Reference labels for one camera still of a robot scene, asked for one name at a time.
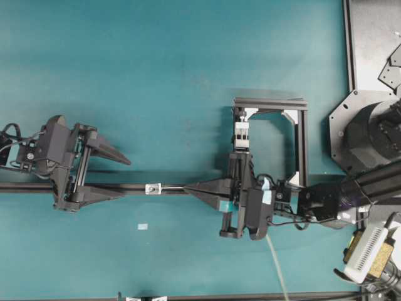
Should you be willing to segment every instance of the metal clamp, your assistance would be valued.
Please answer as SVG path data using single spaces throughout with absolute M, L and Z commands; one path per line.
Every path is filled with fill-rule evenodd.
M 145 194 L 162 194 L 162 183 L 146 184 Z

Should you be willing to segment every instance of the gripper jaw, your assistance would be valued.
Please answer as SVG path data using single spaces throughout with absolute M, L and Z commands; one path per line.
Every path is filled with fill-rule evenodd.
M 96 127 L 75 124 L 71 130 L 65 117 L 57 115 L 42 126 L 37 139 L 28 139 L 27 143 L 20 144 L 16 162 L 21 172 L 33 172 L 52 182 L 54 208 L 78 211 L 89 204 L 124 195 L 85 186 L 91 156 L 131 164 L 106 138 L 99 135 Z M 77 158 L 80 158 L 79 164 L 75 166 Z

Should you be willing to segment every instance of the white cable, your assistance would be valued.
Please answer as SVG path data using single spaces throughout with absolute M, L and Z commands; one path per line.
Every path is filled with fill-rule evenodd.
M 21 141 L 16 141 L 16 142 L 13 142 L 13 143 L 11 143 L 11 144 L 5 145 L 4 147 L 2 147 L 2 148 L 0 149 L 0 152 L 2 152 L 4 149 L 7 149 L 7 148 L 12 147 L 12 146 L 14 146 L 14 145 L 22 144 L 22 143 L 24 143 L 24 142 L 30 141 L 30 140 L 34 139 L 37 135 L 41 135 L 41 134 L 44 134 L 44 132 L 37 132 L 37 133 L 33 134 L 32 136 L 30 136 L 30 137 L 28 137 L 28 138 L 22 139 Z
M 286 288 L 286 284 L 284 282 L 283 274 L 281 273 L 280 264 L 278 262 L 278 257 L 276 250 L 274 249 L 273 243 L 271 242 L 270 236 L 266 233 L 266 240 L 268 241 L 268 245 L 270 247 L 271 254 L 273 256 L 274 265 L 276 266 L 277 275 L 280 280 L 281 289 L 283 291 L 285 301 L 289 301 L 288 292 Z

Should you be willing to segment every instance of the gray metal surface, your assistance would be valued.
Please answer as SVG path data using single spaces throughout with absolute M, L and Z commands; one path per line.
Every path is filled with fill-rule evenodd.
M 354 90 L 329 116 L 331 158 L 349 174 L 364 170 L 364 165 L 345 147 L 345 127 L 361 108 L 381 101 L 397 101 L 392 92 Z
M 401 43 L 401 1 L 350 0 L 350 16 L 356 88 L 390 91 L 377 78 Z

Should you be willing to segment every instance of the wire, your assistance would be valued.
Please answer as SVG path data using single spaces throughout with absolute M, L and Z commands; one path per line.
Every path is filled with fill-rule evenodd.
M 289 301 L 288 292 L 286 288 L 286 284 L 284 282 L 283 273 L 281 273 L 280 263 L 278 261 L 276 250 L 274 249 L 273 243 L 271 242 L 270 236 L 266 233 L 266 240 L 270 247 L 271 255 L 273 256 L 274 265 L 276 266 L 277 275 L 280 280 L 281 289 L 283 291 L 285 301 Z
M 336 221 L 335 218 L 323 219 L 321 221 L 286 221 L 284 223 L 275 224 L 272 221 L 269 222 L 270 226 L 284 226 L 285 224 L 322 224 L 328 221 Z
M 30 140 L 34 139 L 36 136 L 38 136 L 40 134 L 44 134 L 44 132 L 37 132 L 37 133 L 33 134 L 32 136 L 30 136 L 28 138 L 24 138 L 22 140 L 19 140 L 19 141 L 13 142 L 11 144 L 5 145 L 0 149 L 0 152 L 2 152 L 4 149 L 7 149 L 8 147 L 12 147 L 13 145 L 22 144 L 24 142 L 30 141 Z
M 392 224 L 392 222 L 394 221 L 394 219 L 395 219 L 395 217 L 396 216 L 401 216 L 401 212 L 393 212 L 389 217 L 388 217 L 388 219 L 387 219 L 387 221 L 386 221 L 386 223 L 385 223 L 385 225 L 384 225 L 384 228 L 387 228 L 387 229 L 389 229 L 389 227 L 390 227 L 390 225 Z
M 2 133 L 5 134 L 6 136 L 8 136 L 9 138 L 15 137 L 15 136 L 11 136 L 9 134 L 7 134 L 7 131 L 10 127 L 14 127 L 15 129 L 15 134 L 16 134 L 16 138 L 17 139 L 21 139 L 21 129 L 19 128 L 18 124 L 7 124 L 4 128 Z
M 369 219 L 370 212 L 371 212 L 373 206 L 376 205 L 377 202 L 378 202 L 378 201 L 372 202 L 370 199 L 369 199 L 369 201 L 370 201 L 370 207 L 369 207 L 369 210 L 368 210 L 368 214 L 364 218 L 360 218 L 360 219 L 356 220 L 355 223 L 359 223 L 360 221 L 365 221 L 365 220 Z
M 266 178 L 268 178 L 268 179 L 272 182 L 272 184 L 273 184 L 274 186 L 277 186 L 276 183 L 275 183 L 275 181 L 273 180 L 273 177 L 270 176 L 269 174 L 258 174 L 258 176 L 256 177 L 256 179 L 257 179 L 258 181 L 262 181 L 262 180 L 259 179 L 260 177 L 266 177 Z

